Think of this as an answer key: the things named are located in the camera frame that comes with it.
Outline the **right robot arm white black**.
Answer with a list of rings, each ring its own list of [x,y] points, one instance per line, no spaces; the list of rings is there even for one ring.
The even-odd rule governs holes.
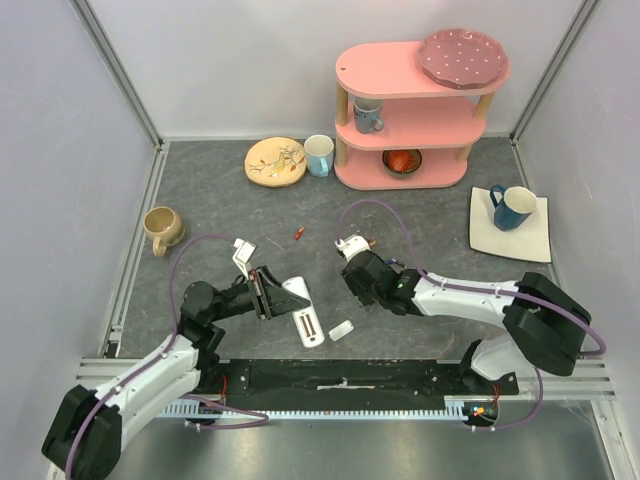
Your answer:
[[[346,259],[342,278],[364,306],[378,303],[396,315],[459,317],[505,330],[468,349],[470,361],[457,371],[465,391],[481,393],[526,363],[556,376],[573,373],[591,316],[547,277],[527,272],[519,281],[462,281],[397,271],[370,250]]]

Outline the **white battery cover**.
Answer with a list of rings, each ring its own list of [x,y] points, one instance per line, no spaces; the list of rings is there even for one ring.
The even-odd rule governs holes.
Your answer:
[[[350,320],[345,320],[329,331],[329,337],[337,342],[354,330],[354,325]]]

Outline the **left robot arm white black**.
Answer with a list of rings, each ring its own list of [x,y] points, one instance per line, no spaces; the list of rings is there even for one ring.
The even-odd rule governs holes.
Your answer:
[[[68,479],[104,479],[128,442],[168,404],[219,382],[216,349],[225,335],[219,320],[255,312],[261,319],[309,308],[302,277],[277,281],[265,267],[218,290],[205,281],[184,292],[179,320],[154,351],[96,388],[71,388],[42,445],[43,455]]]

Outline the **white remote control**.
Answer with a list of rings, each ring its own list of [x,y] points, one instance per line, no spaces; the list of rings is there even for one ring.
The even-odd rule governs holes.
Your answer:
[[[315,348],[321,345],[325,341],[325,335],[305,280],[301,276],[292,277],[285,280],[282,286],[289,292],[305,298],[310,303],[308,307],[292,313],[292,318],[303,346],[305,348]]]

